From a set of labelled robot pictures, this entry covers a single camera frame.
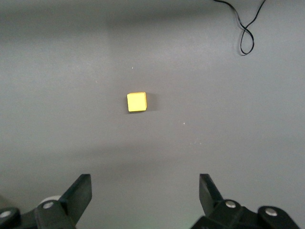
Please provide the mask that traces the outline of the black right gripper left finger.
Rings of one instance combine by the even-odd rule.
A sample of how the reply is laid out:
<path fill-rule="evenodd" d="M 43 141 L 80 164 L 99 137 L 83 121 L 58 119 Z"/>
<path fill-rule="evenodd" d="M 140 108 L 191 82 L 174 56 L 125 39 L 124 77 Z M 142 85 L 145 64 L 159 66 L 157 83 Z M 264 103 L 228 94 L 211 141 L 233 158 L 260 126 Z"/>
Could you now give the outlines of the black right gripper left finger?
<path fill-rule="evenodd" d="M 0 210 L 2 229 L 75 229 L 92 199 L 91 175 L 82 174 L 58 200 L 48 199 L 21 214 L 15 207 Z"/>

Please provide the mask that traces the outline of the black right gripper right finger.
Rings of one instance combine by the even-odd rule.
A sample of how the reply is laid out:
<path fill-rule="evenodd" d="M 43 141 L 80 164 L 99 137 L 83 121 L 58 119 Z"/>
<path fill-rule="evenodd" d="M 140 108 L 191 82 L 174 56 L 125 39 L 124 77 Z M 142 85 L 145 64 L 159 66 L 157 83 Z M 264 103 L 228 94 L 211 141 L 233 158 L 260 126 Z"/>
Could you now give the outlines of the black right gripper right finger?
<path fill-rule="evenodd" d="M 232 199 L 224 199 L 209 174 L 199 176 L 199 199 L 204 216 L 193 229 L 298 229 L 282 209 L 262 206 L 252 212 Z"/>

